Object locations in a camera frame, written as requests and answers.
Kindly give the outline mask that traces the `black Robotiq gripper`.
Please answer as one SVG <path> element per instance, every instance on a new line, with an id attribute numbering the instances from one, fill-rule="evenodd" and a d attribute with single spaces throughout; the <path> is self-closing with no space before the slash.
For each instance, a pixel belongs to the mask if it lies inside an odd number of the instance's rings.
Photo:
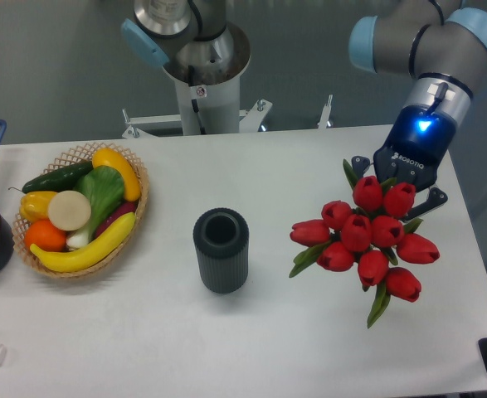
<path id="1" fill-rule="evenodd" d="M 418 192 L 430 187 L 426 200 L 402 218 L 412 221 L 448 201 L 445 192 L 431 186 L 436 182 L 438 167 L 455 132 L 456 124 L 452 119 L 408 105 L 397 116 L 384 144 L 374 153 L 373 161 L 359 155 L 352 157 L 353 173 L 360 179 L 374 165 L 380 182 L 394 177 L 398 182 L 412 184 Z"/>

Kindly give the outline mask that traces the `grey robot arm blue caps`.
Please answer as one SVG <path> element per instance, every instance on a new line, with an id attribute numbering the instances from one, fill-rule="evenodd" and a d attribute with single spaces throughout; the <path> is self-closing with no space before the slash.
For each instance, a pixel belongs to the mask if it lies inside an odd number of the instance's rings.
<path id="1" fill-rule="evenodd" d="M 352 158 L 351 176 L 373 167 L 379 182 L 395 179 L 426 192 L 405 221 L 442 206 L 438 168 L 487 72 L 487 12 L 461 1 L 402 1 L 386 17 L 361 18 L 348 53 L 361 70 L 416 82 L 382 146 L 371 158 Z"/>

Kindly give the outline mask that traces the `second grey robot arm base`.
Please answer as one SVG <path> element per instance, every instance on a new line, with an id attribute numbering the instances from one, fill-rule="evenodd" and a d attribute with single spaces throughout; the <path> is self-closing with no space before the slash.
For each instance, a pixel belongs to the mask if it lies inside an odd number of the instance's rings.
<path id="1" fill-rule="evenodd" d="M 227 19 L 226 1 L 135 1 L 121 25 L 129 49 L 189 86 L 219 85 L 246 71 L 251 46 Z"/>

